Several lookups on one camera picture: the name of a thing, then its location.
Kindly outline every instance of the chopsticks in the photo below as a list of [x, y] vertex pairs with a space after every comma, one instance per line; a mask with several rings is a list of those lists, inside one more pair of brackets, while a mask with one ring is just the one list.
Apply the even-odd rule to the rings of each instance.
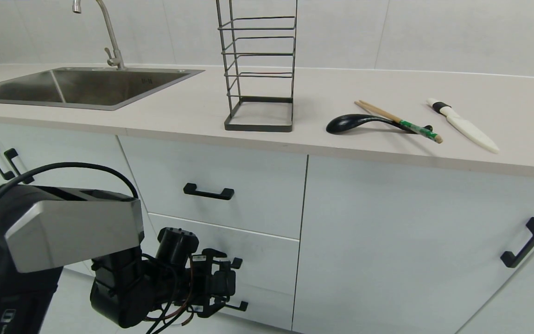
[[377, 114], [379, 114], [380, 116], [384, 116], [388, 119], [390, 119], [391, 121], [394, 121], [395, 123], [399, 123], [405, 127], [408, 127], [409, 129], [411, 129], [413, 132], [417, 133], [418, 135], [423, 135], [424, 137], [430, 139], [430, 140], [433, 140], [435, 142], [438, 142], [438, 144], [440, 144], [443, 140], [442, 140], [442, 137], [440, 137], [438, 134], [436, 133], [433, 133], [432, 131], [426, 129], [426, 128], [423, 128], [423, 127], [418, 127], [417, 125], [413, 124], [413, 123], [409, 123], [405, 120], [402, 120], [401, 118], [397, 117], [397, 116], [394, 116], [393, 114], [391, 113], [388, 113], [380, 108], [378, 108], [377, 106], [373, 106], [372, 104], [369, 104], [368, 102], [365, 102], [365, 101], [355, 101], [354, 102], [355, 104], [357, 104], [358, 106], [360, 106], [360, 108], [362, 108], [363, 110], [366, 110], [366, 111], [371, 111], [371, 112], [375, 112]]

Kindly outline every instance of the stainless steel sink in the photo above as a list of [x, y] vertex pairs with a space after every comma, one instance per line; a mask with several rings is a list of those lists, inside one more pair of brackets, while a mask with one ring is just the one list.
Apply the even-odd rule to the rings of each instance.
[[0, 103], [117, 110], [201, 70], [65, 67], [0, 82]]

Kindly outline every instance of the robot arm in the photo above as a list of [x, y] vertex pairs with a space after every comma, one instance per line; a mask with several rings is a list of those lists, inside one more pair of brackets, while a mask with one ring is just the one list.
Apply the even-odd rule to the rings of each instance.
[[[218, 261], [227, 255], [213, 249], [193, 255], [199, 240], [181, 229], [160, 231], [155, 257], [142, 254], [143, 238], [139, 199], [100, 190], [9, 188], [0, 196], [0, 334], [38, 334], [63, 266], [89, 259], [91, 305], [121, 328], [151, 321], [151, 333], [185, 311], [202, 318], [223, 307], [246, 311], [246, 302], [227, 305], [241, 259]], [[171, 304], [179, 308], [166, 315]], [[148, 317], [157, 309], [163, 310], [159, 318]]]

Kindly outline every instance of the floor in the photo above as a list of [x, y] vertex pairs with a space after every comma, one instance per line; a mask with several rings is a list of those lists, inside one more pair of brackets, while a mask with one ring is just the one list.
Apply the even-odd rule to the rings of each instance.
[[[89, 290], [93, 278], [71, 270], [64, 270], [59, 288], [49, 307], [40, 330], [41, 334], [146, 334], [149, 323], [122, 329], [99, 315], [89, 304]], [[195, 317], [189, 325], [166, 328], [162, 334], [292, 334], [252, 321], [229, 315], [214, 315], [210, 319]]]

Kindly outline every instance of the knife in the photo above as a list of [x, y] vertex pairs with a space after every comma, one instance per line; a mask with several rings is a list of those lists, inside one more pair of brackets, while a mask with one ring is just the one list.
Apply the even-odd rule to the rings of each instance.
[[451, 123], [452, 126], [455, 127], [455, 129], [460, 131], [475, 144], [495, 154], [500, 151], [492, 139], [490, 139], [478, 127], [473, 125], [473, 123], [463, 119], [459, 114], [456, 113], [456, 111], [452, 109], [451, 106], [444, 102], [438, 101], [437, 99], [427, 99], [426, 102], [428, 103], [428, 106], [432, 107], [432, 109], [438, 114], [443, 114], [446, 116], [446, 119], [449, 121], [449, 123]]

